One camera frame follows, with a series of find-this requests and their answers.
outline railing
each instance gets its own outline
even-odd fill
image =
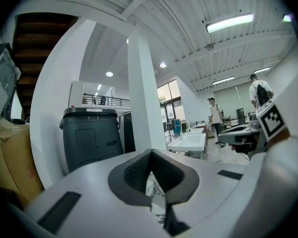
[[[130,107],[130,100],[101,95],[83,94],[82,104]]]

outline recessed ceiling light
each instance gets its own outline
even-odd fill
[[[238,16],[238,17],[222,20],[220,22],[211,23],[211,24],[208,24],[206,27],[207,27],[208,33],[210,34],[215,31],[219,31],[219,30],[222,30],[222,29],[230,27],[230,26],[235,26],[235,25],[239,25],[239,24],[243,24],[243,23],[249,23],[249,22],[252,22],[253,20],[254,20],[253,14],[246,14],[243,16]]]
[[[229,80],[234,79],[234,78],[235,78],[235,77],[228,77],[228,78],[225,78],[225,79],[221,79],[221,80],[215,81],[215,82],[213,82],[213,84],[214,84],[214,85],[216,85],[216,84],[220,84],[220,83],[222,83],[222,82],[229,81]]]
[[[113,76],[113,73],[111,71],[108,71],[108,72],[106,72],[106,76],[107,77],[112,77]]]
[[[254,74],[256,74],[256,73],[260,73],[260,72],[262,72],[262,71],[266,71],[266,70],[268,70],[268,69],[270,69],[270,67],[263,68],[263,69],[258,69],[258,70],[256,70],[256,71],[254,71]]]
[[[283,18],[283,20],[285,22],[291,22],[292,21],[292,17],[290,15],[285,15],[284,18]]]

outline man with backpack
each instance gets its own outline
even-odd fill
[[[253,82],[249,87],[250,102],[257,110],[274,96],[274,92],[266,81],[258,80],[256,74],[251,74],[249,79]]]
[[[225,147],[225,143],[221,143],[219,141],[219,133],[222,131],[222,124],[224,119],[223,110],[220,108],[218,104],[215,104],[214,98],[209,98],[209,102],[211,104],[211,115],[212,115],[212,125],[217,131],[218,141],[216,144],[221,144],[221,148]]]

